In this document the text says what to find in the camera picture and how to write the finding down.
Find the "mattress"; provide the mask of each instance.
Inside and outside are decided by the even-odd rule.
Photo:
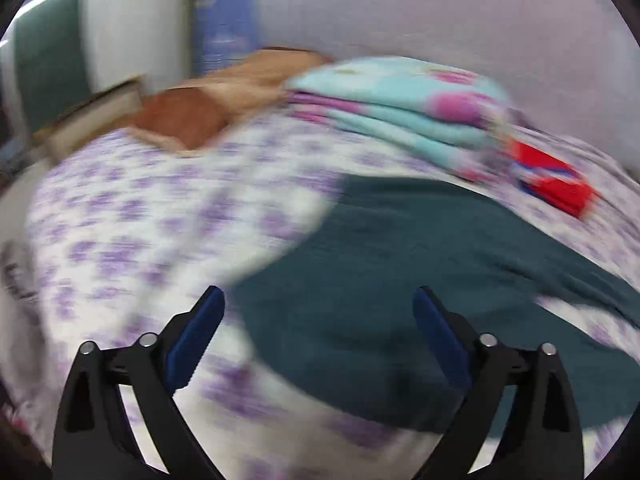
[[[489,188],[456,179],[399,148],[270,112],[229,130],[198,158],[178,158],[117,130],[54,168],[31,205],[49,367],[58,386],[80,343],[133,343],[189,310],[208,285],[223,290],[290,250],[331,209],[344,174],[435,178],[486,194],[640,290],[640,186],[576,139],[518,136],[583,172],[600,194],[580,221],[507,178]],[[592,308],[541,306],[640,360],[640,332]],[[163,469],[132,391],[123,387],[145,459]],[[438,434],[399,430],[340,412],[260,362],[238,310],[225,319],[175,402],[229,479],[398,478],[414,475]],[[590,471],[625,419],[584,430]],[[488,440],[474,468],[490,462]]]

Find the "brown cushion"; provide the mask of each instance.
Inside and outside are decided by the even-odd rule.
[[[228,124],[226,110],[199,88],[176,88],[160,92],[146,100],[142,110],[133,115],[130,126],[154,136],[139,136],[154,142],[154,138],[173,138],[175,142],[157,142],[163,147],[197,150],[217,137]]]

